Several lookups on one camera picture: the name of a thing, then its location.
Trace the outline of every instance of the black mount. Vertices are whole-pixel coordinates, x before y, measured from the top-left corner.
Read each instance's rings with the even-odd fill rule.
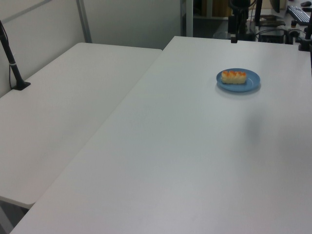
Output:
[[[304,12],[312,12],[312,8],[303,7],[302,10]],[[306,35],[305,37],[299,37],[299,50],[300,51],[311,51],[311,34],[312,34],[312,17],[310,16],[309,25],[307,27]]]
[[[16,65],[15,59],[13,57],[12,51],[11,51],[10,46],[9,46],[9,41],[6,38],[6,35],[4,32],[4,27],[3,27],[3,24],[1,23],[1,21],[0,21],[0,40],[1,40],[1,44],[3,46],[3,49],[4,49],[5,54],[9,60],[9,64],[12,68],[13,74],[14,74],[15,79],[16,79],[16,86],[14,86],[12,89],[23,90],[24,88],[29,86],[30,83],[25,82],[20,76],[19,69]]]

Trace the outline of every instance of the black pole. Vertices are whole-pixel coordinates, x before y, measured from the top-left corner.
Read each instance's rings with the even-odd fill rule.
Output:
[[[259,26],[261,8],[262,8],[262,0],[257,0],[256,6],[255,6],[255,14],[254,14],[254,21],[255,21],[256,26]]]
[[[4,48],[5,54],[9,60],[10,67],[12,68],[13,74],[14,74],[15,79],[16,79],[16,86],[14,86],[12,89],[23,90],[24,88],[29,86],[30,83],[25,82],[20,76],[18,66],[16,65],[15,59],[13,57],[12,51],[11,51],[10,46],[9,46],[9,42],[5,36],[4,27],[1,23],[1,21],[0,21],[0,40],[1,40],[1,44]]]

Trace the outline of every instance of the white table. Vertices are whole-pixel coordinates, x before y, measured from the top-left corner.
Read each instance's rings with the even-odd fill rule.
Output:
[[[80,43],[0,99],[0,199],[30,208],[161,50]]]
[[[296,46],[175,37],[12,233],[310,233],[311,102]]]

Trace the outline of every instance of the floor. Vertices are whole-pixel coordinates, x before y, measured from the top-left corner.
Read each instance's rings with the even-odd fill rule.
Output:
[[[228,21],[219,19],[193,19],[193,37],[214,38],[216,32],[227,32]],[[186,36],[186,19],[182,20],[182,35]]]

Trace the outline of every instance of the cable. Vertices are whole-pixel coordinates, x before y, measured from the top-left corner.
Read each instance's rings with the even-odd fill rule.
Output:
[[[8,38],[8,35],[7,35],[6,31],[5,31],[5,28],[4,28],[1,20],[0,20],[0,26],[3,29],[5,37],[6,37],[6,40],[7,40],[8,44],[9,44],[9,38]],[[11,66],[10,65],[9,65],[9,85],[10,85],[10,89],[12,90],[12,85],[11,85]]]
[[[255,0],[255,3],[253,4],[253,7],[252,7],[252,14],[251,14],[251,16],[250,16],[249,30],[251,31],[252,34],[255,35],[255,37],[256,37],[257,39],[259,39],[259,38],[257,37],[257,35],[252,31],[252,27],[251,27],[251,25],[252,25],[252,20],[253,20],[254,6],[255,6],[256,4],[257,4],[257,1]]]
[[[256,35],[260,35],[262,33],[273,32],[273,31],[284,31],[284,32],[287,33],[287,30],[285,30],[285,29],[267,29],[267,30],[263,30],[261,32],[256,33]]]

